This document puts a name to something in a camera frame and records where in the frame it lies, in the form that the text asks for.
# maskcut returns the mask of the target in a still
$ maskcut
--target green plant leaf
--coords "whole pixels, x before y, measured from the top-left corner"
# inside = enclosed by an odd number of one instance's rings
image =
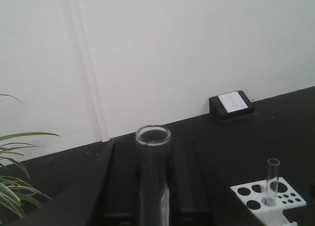
[[[16,147],[10,147],[10,148],[0,147],[0,150],[13,151],[13,150],[23,149],[23,148],[28,148],[28,147],[43,147],[43,146],[16,146]]]
[[[11,96],[11,95],[7,95],[7,94],[0,94],[0,96],[4,96],[4,97],[12,97],[14,99],[16,99],[18,102],[20,102],[21,104],[23,104],[19,99],[17,99],[16,97],[14,96]]]
[[[2,177],[0,177],[0,182],[2,182],[3,184],[7,184],[7,185],[11,185],[11,186],[15,186],[15,187],[16,187],[16,189],[17,189],[18,191],[20,191],[20,190],[18,189],[18,184],[17,184],[17,183],[15,183],[15,182],[12,182],[12,181],[7,180],[7,179],[2,178]]]
[[[13,144],[21,144],[21,145],[35,146],[35,145],[33,145],[33,144],[28,144],[28,143],[25,143],[25,142],[11,142],[11,143],[3,144],[3,145],[1,145],[1,146],[7,146],[7,145],[13,145]]]
[[[38,200],[36,200],[35,198],[26,195],[26,194],[22,194],[22,193],[16,193],[17,197],[19,197],[21,200],[26,200],[30,203],[32,203],[33,205],[36,205],[38,208],[41,208],[43,206],[42,203],[40,203]]]
[[[7,186],[9,189],[16,189],[16,187],[14,186]],[[33,188],[33,187],[24,187],[24,186],[18,186],[19,190],[27,190],[30,191],[31,193],[36,193],[39,195],[44,195],[43,193],[41,193],[39,190]]]
[[[17,214],[20,218],[25,216],[24,210],[20,206],[14,205],[12,202],[10,202],[8,199],[0,195],[0,204],[4,205],[9,210],[13,211],[15,214]]]
[[[30,175],[29,175],[29,173],[27,172],[26,168],[25,168],[24,165],[22,165],[20,162],[16,161],[15,159],[12,159],[12,158],[0,157],[0,160],[3,160],[3,159],[9,160],[9,161],[11,161],[12,163],[14,163],[16,166],[18,166],[20,169],[22,169],[22,171],[25,173],[25,175],[26,175],[28,178],[30,178]]]
[[[7,169],[7,167],[3,163],[0,163],[0,166],[4,169]]]
[[[6,187],[3,183],[0,183],[0,195],[9,198],[12,201],[20,202],[20,199],[16,196],[16,194],[8,187]]]
[[[59,136],[54,133],[50,132],[22,132],[22,133],[16,133],[16,134],[11,134],[11,135],[6,135],[6,136],[0,136],[0,141],[11,139],[14,137],[20,137],[20,136],[35,136],[35,135],[54,135],[54,136]]]
[[[0,176],[0,178],[3,178],[4,180],[12,182],[12,183],[17,183],[17,184],[19,184],[20,186],[23,186],[23,187],[32,188],[32,186],[30,184],[28,184],[27,182],[25,182],[25,181],[23,181],[23,180],[21,180],[19,178],[10,177],[10,176]]]
[[[19,155],[19,156],[23,156],[22,153],[19,152],[13,152],[13,151],[0,151],[0,155],[2,154],[10,154],[10,155]]]

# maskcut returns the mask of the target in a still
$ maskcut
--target wall socket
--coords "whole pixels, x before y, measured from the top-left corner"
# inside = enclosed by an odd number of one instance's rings
[[[238,92],[231,92],[218,97],[228,113],[248,108]]]
[[[209,112],[220,121],[253,113],[255,108],[243,91],[209,98]]]

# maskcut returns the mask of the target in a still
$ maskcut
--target black holder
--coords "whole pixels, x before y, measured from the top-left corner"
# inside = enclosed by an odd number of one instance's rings
[[[172,226],[215,225],[193,142],[173,140],[167,173]],[[117,142],[113,148],[110,173],[102,197],[101,218],[107,226],[136,226],[139,212],[139,171],[136,147]]]

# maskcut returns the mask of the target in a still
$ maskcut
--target socket faceplate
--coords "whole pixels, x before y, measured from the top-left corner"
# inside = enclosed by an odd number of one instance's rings
[[[218,97],[227,113],[248,108],[238,92],[231,92]]]

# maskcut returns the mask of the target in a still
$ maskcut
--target black hole in rack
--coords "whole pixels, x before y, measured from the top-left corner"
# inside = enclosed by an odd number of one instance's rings
[[[285,193],[287,191],[287,186],[281,182],[278,182],[278,192]]]
[[[260,209],[260,203],[258,201],[255,201],[255,200],[249,200],[248,202],[246,202],[246,205],[248,208],[250,208],[252,210]]]
[[[244,187],[237,189],[237,192],[240,195],[249,195],[249,194],[251,194],[251,191],[248,188],[244,188]]]
[[[252,190],[256,193],[262,193],[263,192],[263,188],[259,184],[252,185]]]

